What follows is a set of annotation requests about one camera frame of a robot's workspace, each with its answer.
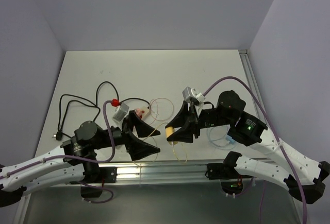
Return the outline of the yellow charger plug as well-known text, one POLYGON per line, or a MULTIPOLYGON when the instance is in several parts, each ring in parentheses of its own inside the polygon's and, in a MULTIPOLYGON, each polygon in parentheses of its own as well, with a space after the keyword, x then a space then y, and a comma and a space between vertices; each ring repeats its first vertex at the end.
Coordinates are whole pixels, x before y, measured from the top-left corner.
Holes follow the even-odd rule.
POLYGON ((167 127, 165 129, 165 132, 166 132, 166 138, 169 138, 175 132, 175 130, 173 127, 167 127))

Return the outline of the beige red power strip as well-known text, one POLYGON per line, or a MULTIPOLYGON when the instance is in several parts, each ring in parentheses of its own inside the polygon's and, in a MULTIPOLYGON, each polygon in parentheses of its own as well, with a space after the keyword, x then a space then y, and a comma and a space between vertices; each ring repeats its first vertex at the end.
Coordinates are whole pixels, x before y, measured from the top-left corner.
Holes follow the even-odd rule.
POLYGON ((140 109, 144 110, 143 119, 141 119, 141 120, 144 120, 144 119, 146 119, 149 116, 150 110, 149 110, 148 107, 145 107, 145 106, 141 107, 140 109))

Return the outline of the pink charger plug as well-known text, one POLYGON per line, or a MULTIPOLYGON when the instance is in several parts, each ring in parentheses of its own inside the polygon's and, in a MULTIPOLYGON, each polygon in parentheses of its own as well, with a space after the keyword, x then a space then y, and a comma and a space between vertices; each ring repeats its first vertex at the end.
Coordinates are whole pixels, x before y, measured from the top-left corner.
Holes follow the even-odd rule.
POLYGON ((135 109, 135 113, 137 114, 137 116, 138 116, 140 119, 143 119, 144 110, 142 110, 142 109, 140 109, 140 108, 136 108, 136 109, 135 109))

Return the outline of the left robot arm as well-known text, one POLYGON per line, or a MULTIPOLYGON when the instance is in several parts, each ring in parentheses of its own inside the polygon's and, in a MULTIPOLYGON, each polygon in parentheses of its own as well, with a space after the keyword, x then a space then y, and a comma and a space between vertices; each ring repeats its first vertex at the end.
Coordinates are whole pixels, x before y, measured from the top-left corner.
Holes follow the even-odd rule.
POLYGON ((143 141, 160 134, 134 111, 129 112, 121 128, 103 129, 93 121, 86 121, 72 138, 51 151, 20 164, 1 166, 1 207, 15 204, 44 187, 100 183, 104 176, 96 150, 123 145, 131 160, 137 161, 160 153, 160 148, 143 141))

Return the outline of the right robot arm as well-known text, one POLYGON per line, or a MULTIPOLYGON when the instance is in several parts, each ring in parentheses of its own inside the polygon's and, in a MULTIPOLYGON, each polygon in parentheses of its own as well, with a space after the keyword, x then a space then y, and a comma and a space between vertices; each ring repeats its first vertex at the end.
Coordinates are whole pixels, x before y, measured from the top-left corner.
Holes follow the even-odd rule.
POLYGON ((307 204, 323 196, 329 163, 310 159, 283 140, 276 140, 264 122, 244 111, 246 103, 235 91, 222 92, 216 107, 202 110, 197 110, 205 99, 202 94, 186 88, 183 96, 181 109, 166 125, 168 142, 192 143, 201 129, 229 126, 227 135, 232 140, 274 162, 264 163, 230 151, 222 163, 207 165, 208 179, 256 177, 283 187, 293 198, 307 204))

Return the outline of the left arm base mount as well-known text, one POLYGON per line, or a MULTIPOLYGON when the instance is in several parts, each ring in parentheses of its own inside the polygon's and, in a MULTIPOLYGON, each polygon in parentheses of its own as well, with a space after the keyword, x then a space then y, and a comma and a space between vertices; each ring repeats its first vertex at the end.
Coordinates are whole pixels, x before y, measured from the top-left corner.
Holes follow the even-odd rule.
POLYGON ((106 183, 116 183, 117 167, 101 167, 100 173, 89 183, 84 183, 80 187, 80 195, 84 201, 98 204, 110 201, 113 198, 113 192, 108 189, 106 183), (110 197, 106 200, 97 200, 102 193, 110 193, 110 197))

